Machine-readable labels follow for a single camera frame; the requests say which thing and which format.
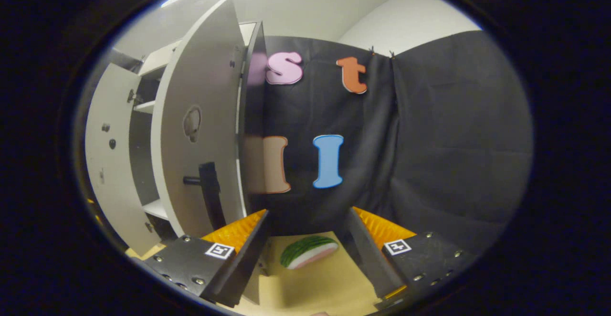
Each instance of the pink letter s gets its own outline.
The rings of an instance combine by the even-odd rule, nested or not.
[[[294,84],[304,75],[297,63],[301,63],[298,53],[274,53],[268,59],[270,72],[265,74],[265,79],[270,84]]]

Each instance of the foam letter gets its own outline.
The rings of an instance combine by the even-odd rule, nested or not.
[[[340,135],[322,135],[312,141],[318,148],[318,179],[314,181],[315,188],[329,188],[342,183],[339,175],[340,146],[343,137]]]
[[[294,84],[301,80],[304,72],[297,63],[301,63],[298,53],[274,53],[268,59],[268,68],[265,74],[270,84]]]
[[[345,89],[356,94],[367,91],[367,85],[358,81],[358,73],[365,73],[365,66],[360,65],[356,58],[346,57],[337,60],[336,64],[342,67],[342,83]]]
[[[288,139],[282,136],[263,138],[263,166],[265,175],[265,192],[284,193],[291,190],[291,185],[284,178],[284,147]]]

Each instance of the green rind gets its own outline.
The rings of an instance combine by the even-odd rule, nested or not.
[[[280,264],[284,267],[288,267],[289,264],[294,259],[302,255],[306,251],[309,251],[310,249],[314,249],[314,248],[317,248],[319,246],[322,246],[328,243],[337,243],[337,242],[333,240],[332,238],[318,236],[318,235],[313,235],[313,236],[302,238],[301,240],[298,240],[297,242],[289,244],[284,249],[284,251],[282,252],[282,255],[280,256]]]

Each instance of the open cabinet door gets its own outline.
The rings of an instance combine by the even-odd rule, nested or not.
[[[148,224],[131,170],[129,121],[140,76],[109,64],[89,106],[85,128],[87,171],[104,216],[125,243],[144,255],[161,240]]]
[[[212,232],[198,166],[214,162],[227,223],[239,220],[236,110],[244,41],[232,0],[212,6],[183,37],[161,77],[151,123],[155,183],[178,236]]]

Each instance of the ceiling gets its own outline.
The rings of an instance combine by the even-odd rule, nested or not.
[[[115,47],[142,57],[180,39],[218,0],[179,0],[137,19]],[[238,21],[262,20],[266,35],[336,42],[358,20],[388,0],[233,0]]]

